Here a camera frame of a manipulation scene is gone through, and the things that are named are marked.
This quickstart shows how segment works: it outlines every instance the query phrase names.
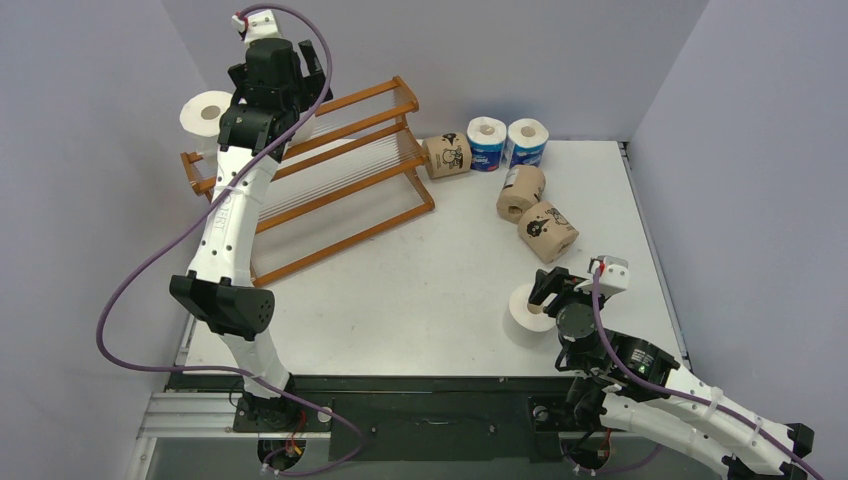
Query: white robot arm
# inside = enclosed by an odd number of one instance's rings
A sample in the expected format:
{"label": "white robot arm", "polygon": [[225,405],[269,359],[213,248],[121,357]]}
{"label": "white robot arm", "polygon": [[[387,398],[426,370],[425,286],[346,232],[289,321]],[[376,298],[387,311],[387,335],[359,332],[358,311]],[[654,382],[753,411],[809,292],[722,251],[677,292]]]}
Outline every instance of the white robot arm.
{"label": "white robot arm", "polygon": [[[626,261],[602,256],[593,259],[589,274],[598,274],[599,307],[627,289],[630,272]],[[632,381],[611,361],[595,328],[591,279],[572,275],[565,268],[540,270],[529,303],[542,305],[556,295],[545,313],[556,318],[563,351],[560,371],[585,377],[575,381],[569,396],[583,398],[575,408],[577,424],[604,426],[637,433],[691,456],[727,478],[806,478],[806,473],[763,433],[804,457],[812,449],[813,432],[803,424],[782,425],[766,420],[724,396],[649,342],[605,329],[606,337],[630,372],[662,389],[685,392],[702,403],[664,395]],[[747,418],[750,428],[722,412],[719,406]]]}
{"label": "white robot arm", "polygon": [[[250,252],[268,185],[285,153],[285,143],[259,160],[238,185],[232,179],[252,158],[293,126],[301,112],[317,100],[326,77],[312,44],[301,42],[309,74],[285,40],[270,10],[234,18],[247,47],[245,62],[229,69],[235,84],[230,107],[221,117],[214,197],[232,190],[207,217],[197,253],[186,275],[171,279],[170,291],[189,312],[206,322],[229,347],[239,368],[269,384],[294,390],[291,375],[280,362],[268,324],[274,295],[254,288]],[[332,99],[332,94],[324,100]],[[297,407],[280,395],[244,379],[244,399],[251,414],[270,426],[285,426]]]}

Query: gray wall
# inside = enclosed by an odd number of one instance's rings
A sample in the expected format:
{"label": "gray wall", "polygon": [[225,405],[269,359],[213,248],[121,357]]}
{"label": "gray wall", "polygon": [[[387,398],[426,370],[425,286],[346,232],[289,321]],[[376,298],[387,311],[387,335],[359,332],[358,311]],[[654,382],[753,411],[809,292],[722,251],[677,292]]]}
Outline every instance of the gray wall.
{"label": "gray wall", "polygon": [[[161,377],[94,343],[113,287],[200,213],[177,116],[205,89],[158,0],[0,7],[0,465],[3,478],[123,478]],[[127,359],[173,361],[180,248],[107,328]]]}
{"label": "gray wall", "polygon": [[846,478],[848,3],[704,11],[630,145],[695,371]]}
{"label": "gray wall", "polygon": [[[210,86],[244,50],[230,0],[162,0]],[[488,115],[533,116],[554,138],[629,139],[706,0],[290,0],[326,35],[339,94],[401,75],[419,136]],[[279,17],[285,35],[304,38]]]}

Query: screw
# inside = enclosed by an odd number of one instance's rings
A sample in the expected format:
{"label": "screw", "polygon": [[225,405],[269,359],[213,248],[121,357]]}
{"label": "screw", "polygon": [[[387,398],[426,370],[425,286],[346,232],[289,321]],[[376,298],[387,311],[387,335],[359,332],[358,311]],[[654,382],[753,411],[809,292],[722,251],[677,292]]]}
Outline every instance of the screw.
{"label": "screw", "polygon": [[533,418],[535,418],[537,422],[546,422],[548,421],[549,416],[548,409],[541,405],[533,409]]}

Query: wooden slat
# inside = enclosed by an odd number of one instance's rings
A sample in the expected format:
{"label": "wooden slat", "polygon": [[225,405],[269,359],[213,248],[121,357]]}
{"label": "wooden slat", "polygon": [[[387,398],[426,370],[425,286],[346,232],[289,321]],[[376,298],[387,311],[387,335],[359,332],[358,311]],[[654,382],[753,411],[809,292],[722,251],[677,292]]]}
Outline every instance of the wooden slat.
{"label": "wooden slat", "polygon": [[188,178],[188,184],[192,190],[194,190],[195,195],[200,195],[203,193],[203,189],[197,182],[197,177],[194,175],[194,167],[191,166],[189,162],[189,154],[181,153],[180,160],[182,161],[183,168],[186,171],[186,178]]}
{"label": "wooden slat", "polygon": [[376,132],[369,133],[368,135],[365,135],[364,137],[357,138],[356,140],[353,140],[352,142],[345,143],[344,145],[340,145],[340,146],[333,148],[331,150],[327,150],[326,152],[321,152],[318,155],[315,155],[314,157],[309,157],[305,160],[301,160],[301,161],[299,161],[299,162],[297,162],[293,165],[283,167],[283,168],[277,170],[274,173],[274,176],[271,178],[271,181],[273,182],[274,180],[279,180],[283,177],[287,177],[287,176],[289,176],[293,173],[297,173],[297,172],[299,172],[299,171],[301,171],[305,168],[309,168],[313,165],[317,165],[321,162],[325,162],[325,161],[327,161],[331,158],[337,157],[337,156],[339,156],[343,153],[347,153],[347,152],[349,152],[353,149],[356,149],[356,148],[359,148],[363,145],[367,145],[371,142],[377,141],[377,140],[379,140],[383,137],[387,137],[387,136],[389,136],[393,133],[397,133],[397,132],[399,132],[403,129],[404,129],[404,125],[396,123],[394,125],[391,125],[389,127],[384,128],[382,130],[377,130]]}
{"label": "wooden slat", "polygon": [[411,112],[417,112],[418,111],[418,97],[415,96],[415,94],[412,92],[412,89],[409,88],[409,85],[407,85],[406,82],[404,82],[402,78],[400,78],[399,76],[395,76],[394,81],[397,82],[400,90],[404,93],[404,95],[406,95],[406,98],[409,99],[409,102],[412,103],[413,107],[412,107],[412,110],[410,110],[410,111]]}
{"label": "wooden slat", "polygon": [[206,193],[215,188],[215,177],[209,177],[197,184],[201,193]]}
{"label": "wooden slat", "polygon": [[203,160],[203,155],[200,155],[197,152],[191,152],[188,154],[188,163],[197,163]]}
{"label": "wooden slat", "polygon": [[381,93],[388,92],[389,90],[391,90],[393,88],[397,88],[398,86],[400,86],[400,84],[397,81],[398,78],[400,78],[400,77],[394,77],[391,80],[389,80],[388,82],[381,83],[379,85],[374,85],[373,87],[366,88],[365,90],[361,90],[361,91],[356,92],[356,93],[351,93],[350,95],[347,95],[345,97],[337,98],[335,100],[331,100],[327,103],[324,103],[319,107],[319,110],[321,111],[321,115],[325,115],[327,113],[334,112],[334,111],[336,111],[340,108],[344,108],[344,107],[346,107],[348,105],[352,105],[356,102],[361,102],[361,101],[363,101],[367,98],[375,97],[375,96],[377,96]]}
{"label": "wooden slat", "polygon": [[403,173],[406,170],[411,168],[415,168],[416,163],[414,162],[403,162],[399,165],[396,165],[388,170],[383,170],[381,172],[377,172],[374,175],[363,178],[357,182],[354,182],[346,187],[340,188],[336,191],[330,192],[326,195],[316,198],[315,200],[311,200],[309,202],[304,203],[303,205],[299,205],[297,207],[292,208],[291,210],[286,210],[285,212],[274,215],[271,218],[267,218],[259,222],[259,225],[256,226],[256,233],[262,233],[269,228],[274,228],[281,223],[288,222],[289,220],[295,219],[301,215],[309,213],[317,208],[321,208],[328,203],[335,202],[340,198],[344,198],[348,195],[356,193],[363,188],[370,187],[371,185],[382,182],[383,180]]}
{"label": "wooden slat", "polygon": [[286,265],[282,268],[278,268],[277,270],[274,270],[271,273],[267,273],[265,275],[262,275],[261,277],[256,279],[256,281],[254,282],[254,285],[256,285],[257,287],[262,287],[262,286],[268,285],[271,282],[279,280],[279,279],[281,279],[281,278],[283,278],[287,275],[291,275],[292,273],[297,272],[298,270],[301,270],[301,269],[306,268],[306,267],[308,267],[308,266],[310,266],[314,263],[317,263],[317,262],[329,257],[330,255],[334,255],[336,253],[341,252],[342,250],[348,249],[348,248],[350,248],[350,247],[352,247],[352,246],[354,246],[358,243],[361,243],[361,242],[373,237],[374,235],[378,235],[378,234],[380,234],[380,233],[382,233],[382,232],[384,232],[384,231],[386,231],[390,228],[393,228],[393,227],[400,225],[401,223],[404,223],[404,222],[411,220],[415,217],[423,215],[423,214],[431,211],[432,209],[433,208],[431,206],[426,205],[426,204],[419,205],[419,206],[413,208],[412,210],[408,210],[406,212],[403,212],[400,215],[397,215],[395,217],[392,217],[392,218],[386,220],[385,222],[374,225],[373,227],[366,229],[366,230],[363,230],[363,231],[357,233],[356,235],[348,237],[348,238],[346,238],[346,239],[344,239],[340,242],[334,243],[333,245],[330,245],[329,247],[322,248],[321,250],[318,250],[317,252],[315,252],[311,255],[307,255],[307,256],[301,258],[300,260],[294,261],[294,262],[292,262],[292,263],[290,263],[290,264],[288,264],[288,265]]}
{"label": "wooden slat", "polygon": [[421,179],[418,178],[418,173],[415,170],[407,170],[404,173],[406,174],[406,178],[409,179],[409,183],[411,183],[415,188],[415,191],[418,192],[418,196],[424,201],[424,204],[429,205],[430,210],[436,208],[436,201],[433,200],[433,196],[430,195],[430,192],[428,192],[427,188],[424,187],[424,184],[421,183]]}
{"label": "wooden slat", "polygon": [[368,127],[373,127],[374,125],[379,125],[383,122],[391,120],[393,117],[398,115],[402,115],[406,112],[409,112],[412,109],[412,102],[405,103],[403,105],[394,107],[392,109],[386,110],[385,112],[378,113],[376,115],[372,115],[368,118],[359,120],[358,122],[351,123],[350,125],[346,125],[344,127],[333,130],[332,132],[325,133],[324,135],[310,138],[309,140],[299,143],[288,149],[286,152],[286,156],[283,158],[290,158],[295,155],[300,155],[301,153],[308,152],[309,150],[318,148],[320,146],[326,145],[330,142],[334,142],[336,140],[340,140],[345,137],[349,137],[356,132],[360,132],[365,130]]}

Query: white toilet paper roll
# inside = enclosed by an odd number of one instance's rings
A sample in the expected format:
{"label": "white toilet paper roll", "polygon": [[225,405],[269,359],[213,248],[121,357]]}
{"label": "white toilet paper roll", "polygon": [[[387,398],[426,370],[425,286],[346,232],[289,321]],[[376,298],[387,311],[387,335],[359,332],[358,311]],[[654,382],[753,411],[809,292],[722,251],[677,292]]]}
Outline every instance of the white toilet paper roll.
{"label": "white toilet paper roll", "polygon": [[538,167],[549,136],[548,129],[532,118],[512,122],[506,132],[501,163],[509,168],[516,165]]}
{"label": "white toilet paper roll", "polygon": [[527,308],[527,299],[530,298],[532,290],[532,283],[516,288],[509,296],[509,313],[516,323],[527,330],[536,333],[547,332],[554,328],[556,319],[541,313],[541,308],[538,309],[539,313],[533,313]]}
{"label": "white toilet paper roll", "polygon": [[309,117],[309,120],[307,120],[306,123],[303,124],[303,126],[298,128],[297,131],[294,132],[289,146],[293,147],[298,143],[303,143],[309,140],[312,137],[313,131],[315,131],[315,115]]}
{"label": "white toilet paper roll", "polygon": [[210,158],[218,153],[218,133],[221,115],[230,106],[233,94],[210,90],[203,92],[183,105],[180,124],[197,141],[197,153]]}
{"label": "white toilet paper roll", "polygon": [[468,123],[466,136],[471,145],[471,168],[496,170],[506,141],[506,124],[496,118],[477,117]]}

